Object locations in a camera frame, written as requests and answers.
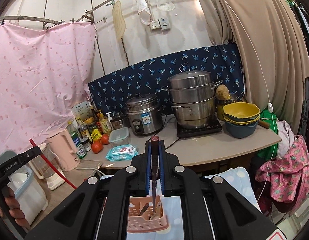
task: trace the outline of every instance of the pink plastic basket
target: pink plastic basket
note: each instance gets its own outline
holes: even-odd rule
[[[161,202],[160,196],[156,196],[156,205]],[[138,216],[140,210],[145,204],[152,203],[152,197],[137,197],[130,198],[128,229],[129,233],[148,233],[167,229],[169,226],[167,216],[163,211],[161,203],[160,218],[154,220],[147,220],[153,215],[152,205],[144,212],[142,216]]]

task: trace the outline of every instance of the white wall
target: white wall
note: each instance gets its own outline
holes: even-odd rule
[[[93,6],[103,1],[105,0],[93,0]],[[171,30],[165,32],[160,29],[150,31],[148,26],[140,22],[135,0],[120,1],[126,23],[123,41],[130,65],[177,51],[212,45],[206,29],[207,22],[198,0],[171,0],[175,4],[175,9],[171,12],[159,11],[156,7],[157,0],[150,0],[155,19],[165,17],[170,21]],[[46,0],[12,0],[3,15],[43,17],[45,2]],[[91,8],[91,0],[48,0],[45,18],[69,22],[72,18],[77,20],[85,10]],[[94,17],[106,74],[128,66],[122,42],[116,40],[112,5],[97,9]],[[40,22],[19,21],[19,25],[42,30]],[[96,46],[90,81],[103,75]]]

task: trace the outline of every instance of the knife blade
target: knife blade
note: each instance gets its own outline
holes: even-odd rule
[[[158,178],[158,160],[159,160],[159,136],[151,137],[151,181],[152,181],[152,211],[155,213],[155,198],[157,195]]]

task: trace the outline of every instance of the metal bolt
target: metal bolt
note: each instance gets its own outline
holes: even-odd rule
[[[213,177],[213,181],[214,181],[215,183],[220,184],[220,183],[223,182],[223,178],[220,177],[220,176],[215,176],[215,177]]]
[[[184,166],[178,165],[175,167],[176,172],[183,172],[184,171]]]
[[[136,171],[136,167],[134,167],[134,166],[128,166],[126,168],[126,172],[134,173],[135,171]]]
[[[98,179],[96,177],[90,177],[88,179],[88,183],[93,185],[93,184],[96,184],[98,182]]]

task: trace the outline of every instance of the tomato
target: tomato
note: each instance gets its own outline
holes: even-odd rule
[[[102,144],[109,144],[109,135],[103,134],[103,135],[101,136],[101,139],[100,139],[99,141],[101,141]]]
[[[98,153],[98,152],[102,151],[103,145],[102,145],[102,143],[100,141],[95,141],[91,145],[91,149],[93,150],[93,153]]]

